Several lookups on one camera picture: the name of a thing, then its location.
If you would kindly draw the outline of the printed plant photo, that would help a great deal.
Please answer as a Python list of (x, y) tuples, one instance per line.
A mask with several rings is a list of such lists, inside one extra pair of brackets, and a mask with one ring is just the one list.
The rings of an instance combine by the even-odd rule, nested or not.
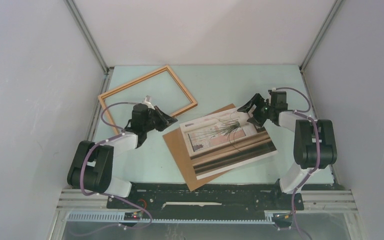
[(277, 154), (267, 130), (250, 123), (251, 117), (232, 108), (180, 124), (198, 180)]

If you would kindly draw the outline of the brown cardboard backing board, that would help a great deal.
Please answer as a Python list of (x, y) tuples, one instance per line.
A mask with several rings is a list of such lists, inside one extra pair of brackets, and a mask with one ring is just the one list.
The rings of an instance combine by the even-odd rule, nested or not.
[[(230, 104), (228, 106), (225, 106), (211, 114), (222, 112), (229, 109), (237, 108), (233, 104)], [(186, 144), (183, 140), (180, 127), (177, 129), (163, 135), (163, 139), (174, 159), (176, 162), (188, 188), (190, 191), (194, 191), (198, 189), (199, 187), (209, 183), (210, 181), (218, 178), (222, 174), (224, 174), (227, 171), (224, 171), (222, 173), (206, 177), (203, 179), (197, 179), (195, 172), (192, 167), (191, 159), (188, 154), (188, 150), (186, 148)]]

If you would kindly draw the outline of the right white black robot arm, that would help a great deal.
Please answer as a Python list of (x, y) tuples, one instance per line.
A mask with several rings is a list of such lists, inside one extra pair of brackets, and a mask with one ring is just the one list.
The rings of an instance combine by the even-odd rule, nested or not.
[(268, 91), (268, 98), (256, 93), (238, 108), (238, 112), (250, 115), (247, 122), (256, 127), (262, 127), (269, 120), (294, 134), (294, 163), (270, 192), (271, 204), (277, 209), (284, 209), (291, 201), (295, 202), (297, 194), (309, 179), (333, 165), (338, 157), (332, 121), (307, 115), (310, 105), (306, 110), (290, 109), (288, 90), (289, 87), (273, 88)]

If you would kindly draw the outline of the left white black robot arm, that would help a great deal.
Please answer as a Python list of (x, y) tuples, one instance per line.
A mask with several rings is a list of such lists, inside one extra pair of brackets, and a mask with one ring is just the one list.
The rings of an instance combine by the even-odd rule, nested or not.
[(131, 190), (130, 181), (112, 175), (114, 157), (141, 147), (148, 132), (162, 132), (177, 121), (149, 102), (134, 103), (131, 118), (119, 133), (99, 142), (83, 140), (78, 144), (67, 183), (82, 189), (86, 196), (93, 193), (118, 196), (125, 208), (133, 208), (138, 194)]

